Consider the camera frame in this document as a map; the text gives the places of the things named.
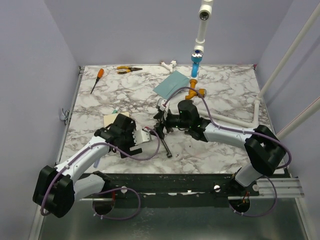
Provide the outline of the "brown paper letter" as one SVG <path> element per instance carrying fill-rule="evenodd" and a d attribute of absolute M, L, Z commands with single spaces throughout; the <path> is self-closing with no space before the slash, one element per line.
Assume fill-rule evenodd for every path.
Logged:
<path fill-rule="evenodd" d="M 104 127 L 107 127 L 108 125 L 112 124 L 115 121 L 117 115 L 118 115 L 117 113 L 104 115 L 103 116 L 103 125 L 104 125 Z"/>

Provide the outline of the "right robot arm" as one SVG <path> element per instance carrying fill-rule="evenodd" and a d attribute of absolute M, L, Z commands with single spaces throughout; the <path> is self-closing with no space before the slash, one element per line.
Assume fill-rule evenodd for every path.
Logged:
<path fill-rule="evenodd" d="M 248 186 L 258 178 L 272 176 L 287 153 L 265 125 L 230 128 L 201 117 L 192 100 L 180 101 L 178 114 L 173 114 L 169 105 L 163 98 L 157 101 L 158 112 L 154 116 L 157 123 L 154 127 L 159 136 L 164 136 L 163 130 L 170 133 L 174 128 L 184 129 L 197 141 L 222 143 L 246 151 L 250 162 L 235 173 L 230 183 L 230 191 L 236 196 L 247 192 Z"/>

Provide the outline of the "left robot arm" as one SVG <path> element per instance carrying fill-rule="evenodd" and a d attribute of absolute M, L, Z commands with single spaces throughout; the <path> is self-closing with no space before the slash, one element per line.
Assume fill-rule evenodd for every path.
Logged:
<path fill-rule="evenodd" d="M 89 142 L 66 161 L 41 169 L 32 200 L 57 218 L 65 216 L 75 202 L 75 183 L 82 174 L 101 157 L 113 149 L 121 150 L 121 158 L 139 154 L 142 149 L 131 151 L 136 146 L 134 133 L 136 122 L 118 114 L 113 123 L 96 130 Z"/>

